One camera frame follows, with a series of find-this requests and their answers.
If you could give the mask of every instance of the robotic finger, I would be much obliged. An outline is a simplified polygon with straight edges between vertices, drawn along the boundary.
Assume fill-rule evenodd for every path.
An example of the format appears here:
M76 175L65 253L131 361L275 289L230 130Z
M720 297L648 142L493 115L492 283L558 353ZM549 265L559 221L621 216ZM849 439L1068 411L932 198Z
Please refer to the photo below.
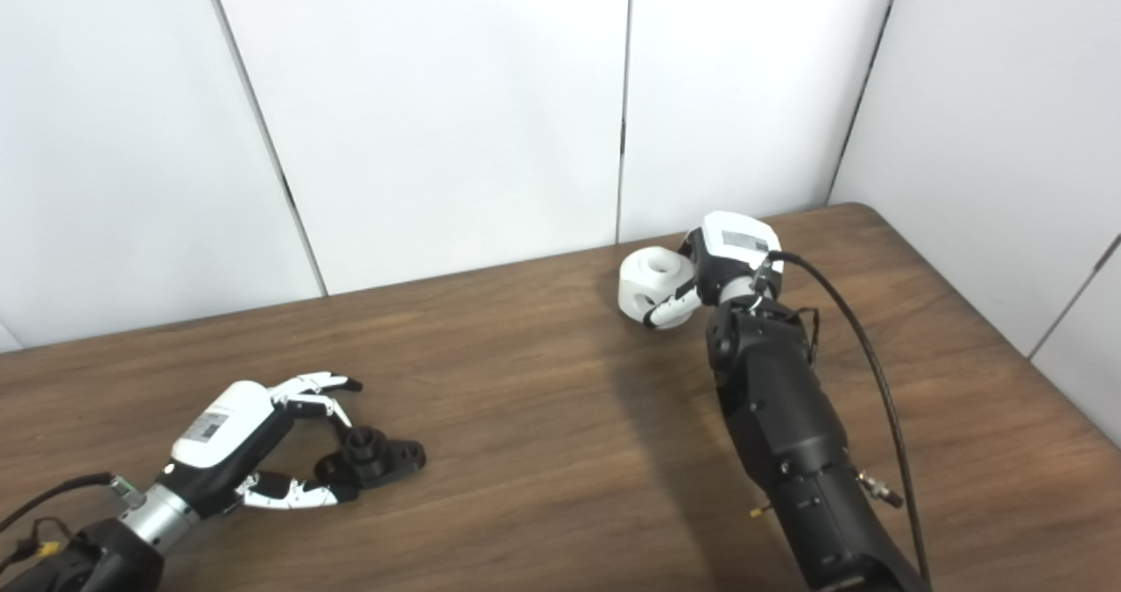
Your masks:
M346 416L346 411L332 397L321 395L297 395L288 397L281 406L288 415L296 419L325 418L334 426L339 441L345 441L354 424Z
M312 392L319 395L334 390L348 390L358 392L362 389L362 382L352 380L346 376L336 376L330 371L317 373L300 373L295 378L289 378L275 387L270 387L269 397L274 403L284 401L294 395Z
M242 503L256 509L315 509L358 500L358 488L350 484L319 484L276 472L254 472L240 490Z

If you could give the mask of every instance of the wood grain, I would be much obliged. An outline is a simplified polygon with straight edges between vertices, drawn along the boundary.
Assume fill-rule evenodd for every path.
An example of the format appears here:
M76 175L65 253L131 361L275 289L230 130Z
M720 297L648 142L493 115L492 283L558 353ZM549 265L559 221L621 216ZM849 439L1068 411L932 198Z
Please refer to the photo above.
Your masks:
M874 213L771 221L877 345L936 590L1115 590L1117 448ZM211 520L161 590L804 590L773 521L748 517L757 496L712 391L707 314L650 332L615 309L619 262L648 243L2 355L0 511L78 473L147 484L230 382L328 369L367 382L342 398L356 422L421 441L428 466L335 509ZM797 271L782 298L822 306L818 373L856 461L898 485L840 314ZM308 475L331 445L303 425L265 468ZM906 516L878 510L909 549ZM87 491L41 511L82 524L114 509Z

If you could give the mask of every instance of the label sticker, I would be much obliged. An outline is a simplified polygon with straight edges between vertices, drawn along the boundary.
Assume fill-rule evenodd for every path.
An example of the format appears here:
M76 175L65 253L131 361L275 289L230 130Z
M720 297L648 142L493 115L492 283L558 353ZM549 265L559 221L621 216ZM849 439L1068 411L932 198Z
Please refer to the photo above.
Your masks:
M221 413L203 413L195 419L194 424L187 428L187 432L183 433L180 438L187 441L197 441L198 443L207 443L214 433L222 427L222 424L229 419L229 415L223 415Z

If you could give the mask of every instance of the white wall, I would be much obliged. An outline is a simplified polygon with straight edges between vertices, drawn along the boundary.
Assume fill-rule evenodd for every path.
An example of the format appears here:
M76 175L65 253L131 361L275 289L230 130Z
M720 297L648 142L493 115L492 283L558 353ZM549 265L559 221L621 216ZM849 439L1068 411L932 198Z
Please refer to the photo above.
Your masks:
M0 0L0 46L20 343L318 295L210 0Z
M222 0L331 293L613 241L627 0Z
M6 351L16 351L19 349L22 349L22 345L20 345L19 341L16 340L16 336L11 335L11 332L3 326L3 323L0 323L0 353L4 353Z
M628 2L224 0L327 289L821 204L886 0L634 0L620 182ZM221 20L0 0L4 348L319 294Z
M1094 276L1032 362L1072 401L1121 445L1121 259Z
M821 206L889 0L633 0L620 237Z
M831 202L880 210L1028 353L1119 198L1121 0L896 0Z

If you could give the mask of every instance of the robotic hand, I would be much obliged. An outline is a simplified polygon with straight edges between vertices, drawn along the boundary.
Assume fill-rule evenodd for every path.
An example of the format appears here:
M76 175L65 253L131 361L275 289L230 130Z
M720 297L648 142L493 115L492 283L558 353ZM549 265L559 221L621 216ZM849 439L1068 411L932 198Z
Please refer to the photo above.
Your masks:
M348 502L360 489L424 468L419 443L388 441L379 431L354 427L339 403L324 395L361 389L358 381L328 372L297 376L271 388L234 382L175 442L170 460L146 493L119 477L112 479L127 511L83 528L62 552L0 591L151 592L159 585L164 556L209 517L239 505L309 509ZM330 420L340 443L340 452L316 464L316 481L259 471L257 465L295 419L305 418Z
M867 336L836 289L800 257L782 252L769 225L743 215L705 216L677 253L693 266L692 271L682 271L684 281L660 281L664 292L658 294L665 298L650 304L645 314L624 305L633 295L621 287L620 306L652 329L679 325L702 306L716 308L705 337L724 423L743 469L769 498L768 509L777 515L806 583L813 590L929 592L914 493L908 489L921 575L893 544L862 492L863 488L896 507L904 503L853 465L844 426L814 373L816 320L813 339L807 340L802 313L808 309L777 302L784 262L813 274L853 323L877 380L882 381ZM629 279L624 272L620 271L621 285ZM886 382L881 391L887 392ZM884 404L909 487L890 394Z

